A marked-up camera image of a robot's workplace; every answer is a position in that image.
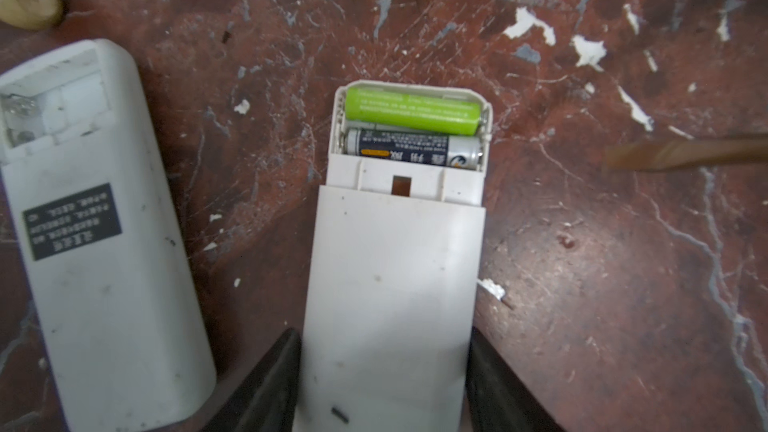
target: orange mark on battery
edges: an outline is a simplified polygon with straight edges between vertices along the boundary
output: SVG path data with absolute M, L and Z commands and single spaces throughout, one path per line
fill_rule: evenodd
M 360 151 L 361 156 L 374 156 L 374 157 L 389 157 L 389 151 L 388 150 L 373 150 L 373 149 L 363 149 Z

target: aa battery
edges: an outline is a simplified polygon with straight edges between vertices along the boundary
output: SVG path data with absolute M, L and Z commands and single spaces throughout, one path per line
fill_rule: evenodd
M 432 166 L 477 168 L 482 146 L 477 137 L 350 129 L 345 152 Z
M 413 96 L 352 87 L 346 92 L 348 120 L 363 120 L 456 136 L 474 136 L 481 108 L 474 102 Z

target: table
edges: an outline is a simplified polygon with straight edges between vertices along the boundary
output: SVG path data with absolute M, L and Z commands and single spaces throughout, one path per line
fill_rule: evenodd
M 97 37 L 139 64 L 220 374 L 168 430 L 301 329 L 332 94 L 357 79 L 493 104 L 480 276 L 506 295 L 479 288 L 475 325 L 567 430 L 768 430 L 765 167 L 600 167 L 616 143 L 768 130 L 768 0 L 67 1 L 53 30 L 0 28 L 0 70 Z M 553 45 L 504 34 L 525 13 Z M 0 202 L 0 430 L 65 430 Z

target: black and silver battery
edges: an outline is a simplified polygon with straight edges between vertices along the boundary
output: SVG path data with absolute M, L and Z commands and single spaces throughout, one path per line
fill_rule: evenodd
M 345 153 L 351 156 L 431 166 L 474 169 L 482 158 L 480 139 L 470 136 L 350 129 L 344 143 Z

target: green battery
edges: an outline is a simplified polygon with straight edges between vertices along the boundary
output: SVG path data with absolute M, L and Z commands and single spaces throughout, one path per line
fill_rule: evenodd
M 364 87 L 346 92 L 346 118 L 443 132 L 456 136 L 474 136 L 480 123 L 480 105 L 461 100 L 412 96 Z

